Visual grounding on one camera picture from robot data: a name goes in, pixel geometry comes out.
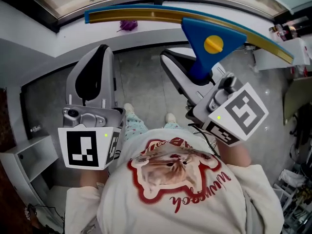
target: camera lens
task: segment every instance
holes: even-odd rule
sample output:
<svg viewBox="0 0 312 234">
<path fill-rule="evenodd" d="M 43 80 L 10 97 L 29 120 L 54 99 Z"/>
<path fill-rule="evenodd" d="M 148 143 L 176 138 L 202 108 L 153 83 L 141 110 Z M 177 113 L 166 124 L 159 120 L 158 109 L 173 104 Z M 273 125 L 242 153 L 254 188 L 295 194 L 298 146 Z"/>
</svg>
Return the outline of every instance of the camera lens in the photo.
<svg viewBox="0 0 312 234">
<path fill-rule="evenodd" d="M 77 117 L 79 113 L 77 110 L 71 109 L 71 110 L 68 110 L 68 115 L 71 117 Z"/>
</svg>

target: purple object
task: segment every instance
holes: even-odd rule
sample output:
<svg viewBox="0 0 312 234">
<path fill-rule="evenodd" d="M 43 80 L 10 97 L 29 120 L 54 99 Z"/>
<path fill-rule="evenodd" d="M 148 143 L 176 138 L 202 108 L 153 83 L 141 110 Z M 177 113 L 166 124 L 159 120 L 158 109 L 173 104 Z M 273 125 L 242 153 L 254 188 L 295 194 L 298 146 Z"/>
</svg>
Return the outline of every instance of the purple object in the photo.
<svg viewBox="0 0 312 234">
<path fill-rule="evenodd" d="M 120 28 L 121 28 L 120 30 L 132 31 L 136 27 L 137 27 L 137 20 L 121 20 L 120 21 Z"/>
</svg>

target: person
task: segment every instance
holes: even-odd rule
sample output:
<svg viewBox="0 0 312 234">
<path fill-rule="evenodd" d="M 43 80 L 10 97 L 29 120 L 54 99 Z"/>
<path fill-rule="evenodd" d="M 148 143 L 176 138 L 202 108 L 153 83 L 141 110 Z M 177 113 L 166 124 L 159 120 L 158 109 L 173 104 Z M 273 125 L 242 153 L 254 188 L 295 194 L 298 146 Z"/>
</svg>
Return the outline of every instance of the person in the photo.
<svg viewBox="0 0 312 234">
<path fill-rule="evenodd" d="M 131 104 L 124 108 L 117 168 L 109 178 L 107 170 L 82 171 L 81 187 L 67 191 L 65 233 L 81 233 L 95 217 L 104 234 L 281 232 L 280 202 L 243 145 L 217 140 L 219 159 L 173 114 L 164 128 L 148 130 Z"/>
</svg>

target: patterned pants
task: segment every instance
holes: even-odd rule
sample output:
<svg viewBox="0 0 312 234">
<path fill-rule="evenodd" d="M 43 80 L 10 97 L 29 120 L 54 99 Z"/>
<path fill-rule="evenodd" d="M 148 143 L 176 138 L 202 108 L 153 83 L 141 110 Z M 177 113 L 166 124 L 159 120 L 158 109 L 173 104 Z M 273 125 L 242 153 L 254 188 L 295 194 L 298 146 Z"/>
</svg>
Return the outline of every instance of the patterned pants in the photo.
<svg viewBox="0 0 312 234">
<path fill-rule="evenodd" d="M 164 128 L 183 129 L 177 123 L 167 123 Z M 126 113 L 126 132 L 124 141 L 127 141 L 132 137 L 141 135 L 147 131 L 148 129 L 145 126 L 143 120 L 141 120 L 134 113 Z"/>
</svg>

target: white t-shirt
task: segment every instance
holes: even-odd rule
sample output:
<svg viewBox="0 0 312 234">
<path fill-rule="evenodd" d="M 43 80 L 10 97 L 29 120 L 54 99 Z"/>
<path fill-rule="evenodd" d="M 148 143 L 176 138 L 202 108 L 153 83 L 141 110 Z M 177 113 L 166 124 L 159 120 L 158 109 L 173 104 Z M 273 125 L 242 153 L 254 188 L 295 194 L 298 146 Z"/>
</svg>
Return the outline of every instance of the white t-shirt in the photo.
<svg viewBox="0 0 312 234">
<path fill-rule="evenodd" d="M 80 233 L 97 215 L 103 233 L 244 234 L 245 190 L 265 233 L 279 234 L 282 209 L 261 166 L 225 165 L 210 152 L 185 130 L 128 140 L 101 195 L 93 187 L 68 190 L 65 233 Z"/>
</svg>

